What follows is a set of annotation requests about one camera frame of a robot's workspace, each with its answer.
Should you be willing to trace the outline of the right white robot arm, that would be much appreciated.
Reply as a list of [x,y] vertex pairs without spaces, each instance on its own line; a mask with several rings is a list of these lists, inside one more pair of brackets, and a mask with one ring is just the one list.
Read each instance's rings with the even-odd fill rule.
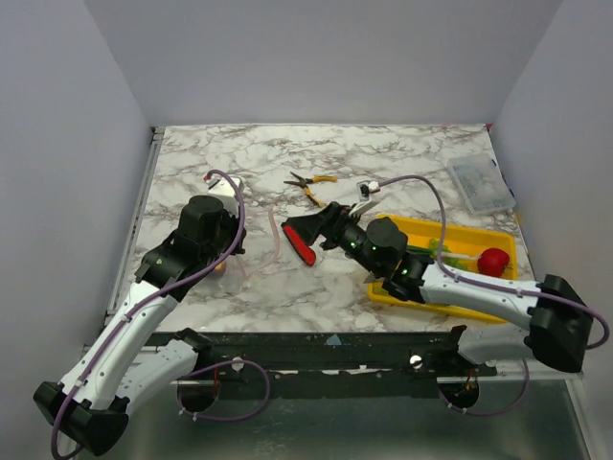
[[561,372],[581,370],[593,317],[569,283],[556,275],[544,281],[520,282],[454,270],[431,257],[412,252],[408,237],[390,218],[359,225],[352,210],[332,202],[324,210],[288,218],[285,236],[306,264],[319,237],[325,250],[340,248],[400,301],[451,305],[478,311],[514,325],[513,333],[464,333],[441,351],[443,369],[454,376],[488,360],[488,351],[502,358],[533,356]]

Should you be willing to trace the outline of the clear zip top bag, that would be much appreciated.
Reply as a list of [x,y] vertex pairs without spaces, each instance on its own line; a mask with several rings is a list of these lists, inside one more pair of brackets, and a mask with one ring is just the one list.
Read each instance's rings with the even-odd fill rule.
[[213,293],[237,294],[249,288],[258,274],[277,262],[281,253],[281,236],[275,221],[276,206],[266,211],[249,211],[248,222],[256,223],[255,231],[243,241],[245,253],[230,256],[224,263],[226,272],[219,276],[214,270],[202,282]]

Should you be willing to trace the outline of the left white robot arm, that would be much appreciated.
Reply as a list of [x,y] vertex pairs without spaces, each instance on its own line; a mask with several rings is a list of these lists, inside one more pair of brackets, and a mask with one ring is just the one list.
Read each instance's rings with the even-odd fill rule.
[[177,227],[150,249],[136,270],[122,306],[89,351],[59,381],[43,381],[34,403],[52,426],[79,450],[101,456],[127,427],[139,399],[181,373],[205,377],[211,353],[175,340],[169,357],[131,369],[157,326],[188,291],[228,257],[242,253],[244,201],[239,193],[196,195],[185,205]]

